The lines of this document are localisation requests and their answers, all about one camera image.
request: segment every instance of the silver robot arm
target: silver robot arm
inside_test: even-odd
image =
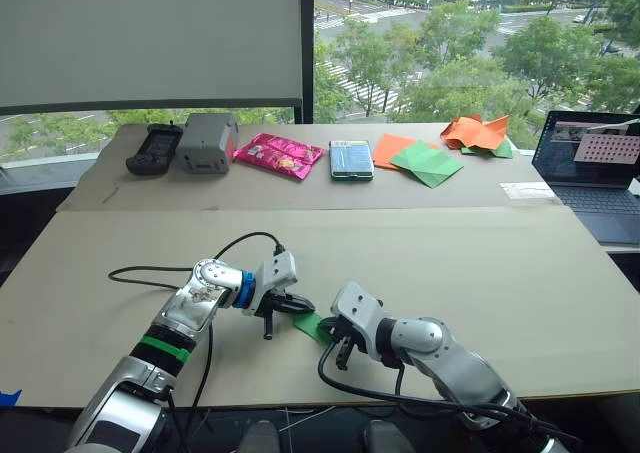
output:
[[[338,368],[346,369],[351,350],[357,345],[373,360],[386,366],[398,367],[398,362],[415,366],[433,380],[447,401],[497,405],[533,418],[491,365],[460,345],[444,322],[427,317],[393,319],[378,300],[353,282],[338,293],[331,312],[336,317],[330,324],[333,338],[342,336],[345,340],[337,357]],[[498,419],[467,413],[463,413],[461,419],[492,450],[568,451],[556,438],[537,432],[526,432],[525,435],[522,428]]]
[[[240,308],[263,317],[272,337],[273,311],[314,311],[306,299],[284,292],[297,281],[291,253],[265,261],[256,274],[214,259],[199,261],[185,286],[162,307],[151,326],[91,398],[78,417],[69,448],[97,444],[138,453],[155,442],[163,427],[162,408],[191,352],[219,308]]]

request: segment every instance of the snack package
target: snack package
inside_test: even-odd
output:
[[[258,133],[249,144],[236,151],[233,157],[303,180],[324,151],[317,146]]]

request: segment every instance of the black handheld device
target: black handheld device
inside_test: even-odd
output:
[[[127,158],[127,169],[134,175],[164,175],[182,137],[182,128],[153,123],[147,126],[147,137],[138,152]]]

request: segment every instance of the white tabletop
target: white tabletop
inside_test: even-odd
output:
[[[382,168],[375,169],[372,182],[335,182],[329,175],[328,155],[314,165],[302,182],[241,162],[235,162],[226,175],[191,175],[174,162],[162,177],[136,177],[127,171],[125,159],[138,151],[147,134],[146,126],[126,125],[100,153],[96,164],[59,209],[356,209],[559,202],[557,199],[509,199],[500,183],[542,181],[528,159],[518,152],[514,152],[513,159],[502,159],[449,150],[439,137],[445,127],[445,123],[240,127],[240,145],[260,132],[325,148],[330,140],[365,139],[373,150],[384,133],[435,142],[464,167],[437,188],[430,189],[409,174]]]
[[[569,209],[547,206],[58,213],[0,289],[0,390],[22,389],[22,406],[84,406],[170,294],[106,273],[191,266],[256,229],[295,255],[292,291],[321,315],[354,280],[397,318],[445,321],[519,396],[640,388],[639,295]],[[226,260],[254,269],[270,256],[268,240],[250,241]],[[203,405],[362,400],[319,380],[322,347],[288,318],[277,315],[271,342],[261,339],[260,319],[237,310],[220,311],[216,322]],[[179,378],[181,406],[193,398],[203,358],[198,347]],[[407,393],[437,397],[428,378],[409,370]],[[385,391],[395,374],[359,353],[348,372],[330,371]]]

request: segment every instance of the green cloth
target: green cloth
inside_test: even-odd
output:
[[[318,343],[322,343],[323,345],[328,345],[331,343],[331,338],[329,335],[318,328],[318,325],[322,321],[322,317],[317,313],[307,313],[306,315],[290,315],[293,320],[293,325],[306,333],[311,338],[316,340]]]
[[[482,155],[484,153],[491,153],[493,156],[497,156],[498,158],[513,158],[513,151],[511,151],[511,144],[509,140],[505,139],[500,146],[495,150],[487,150],[485,148],[479,148],[477,146],[472,146],[471,148],[467,148],[463,146],[460,148],[460,152],[463,155]]]
[[[442,150],[431,148],[423,141],[416,141],[391,158],[391,163],[411,171],[425,185],[435,188],[462,168]]]

